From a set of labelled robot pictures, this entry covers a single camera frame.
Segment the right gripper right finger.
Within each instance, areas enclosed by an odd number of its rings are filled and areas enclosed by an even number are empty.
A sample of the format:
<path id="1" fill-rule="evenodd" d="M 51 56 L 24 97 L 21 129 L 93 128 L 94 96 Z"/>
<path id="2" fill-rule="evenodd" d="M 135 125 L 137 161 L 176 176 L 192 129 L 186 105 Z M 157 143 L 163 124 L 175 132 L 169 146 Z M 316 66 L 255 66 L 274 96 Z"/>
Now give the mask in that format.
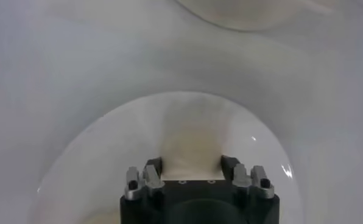
<path id="1" fill-rule="evenodd" d="M 250 174 L 237 158 L 222 155 L 220 166 L 224 178 L 247 195 L 258 198 L 274 198 L 275 188 L 268 179 L 263 166 L 253 166 Z"/>

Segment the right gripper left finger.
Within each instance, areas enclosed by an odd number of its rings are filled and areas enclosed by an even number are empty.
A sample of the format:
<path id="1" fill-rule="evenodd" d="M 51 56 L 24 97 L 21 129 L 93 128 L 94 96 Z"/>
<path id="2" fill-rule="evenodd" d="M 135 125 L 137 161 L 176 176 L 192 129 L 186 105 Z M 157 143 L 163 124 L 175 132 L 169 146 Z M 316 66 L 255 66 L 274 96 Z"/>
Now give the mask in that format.
<path id="1" fill-rule="evenodd" d="M 125 199 L 140 200 L 143 196 L 156 197 L 164 192 L 165 182 L 161 180 L 162 159 L 146 162 L 140 173 L 136 167 L 129 167 L 126 173 Z"/>

